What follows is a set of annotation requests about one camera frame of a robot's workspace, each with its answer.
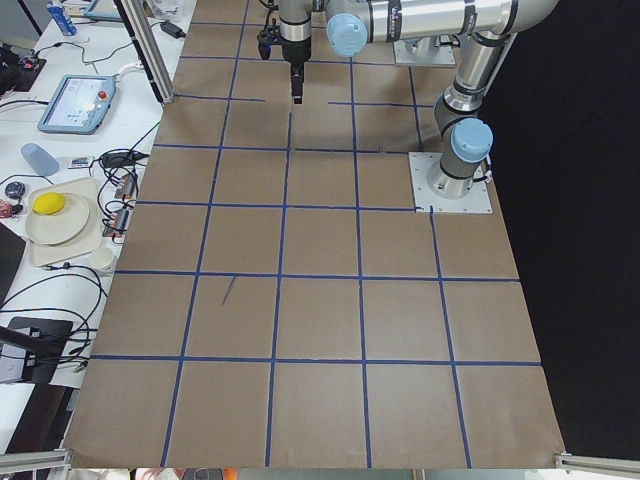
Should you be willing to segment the second arm base plate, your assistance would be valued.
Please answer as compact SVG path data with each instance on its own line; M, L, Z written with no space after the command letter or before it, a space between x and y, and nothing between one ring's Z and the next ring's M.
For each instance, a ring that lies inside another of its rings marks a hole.
M395 63L408 66L453 68L454 38L450 35L405 39L393 44Z

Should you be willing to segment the silver blue-capped robot arm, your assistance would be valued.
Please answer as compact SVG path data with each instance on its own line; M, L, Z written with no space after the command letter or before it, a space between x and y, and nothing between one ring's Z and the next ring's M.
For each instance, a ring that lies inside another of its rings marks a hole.
M268 25L290 65L291 96L303 98L304 65L311 57L311 15L325 15L333 51L352 58L367 44L467 35L470 43L452 82L437 99L434 116L445 150L429 173L441 197L465 196L493 134L477 117L513 35L541 23L553 1L281 1L279 20Z

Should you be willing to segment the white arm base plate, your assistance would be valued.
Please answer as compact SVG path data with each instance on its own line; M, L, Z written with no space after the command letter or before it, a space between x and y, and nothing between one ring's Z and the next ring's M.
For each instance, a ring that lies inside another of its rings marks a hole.
M458 180L441 170L440 152L410 152L408 158L416 211L452 214L493 212L480 166L472 177Z

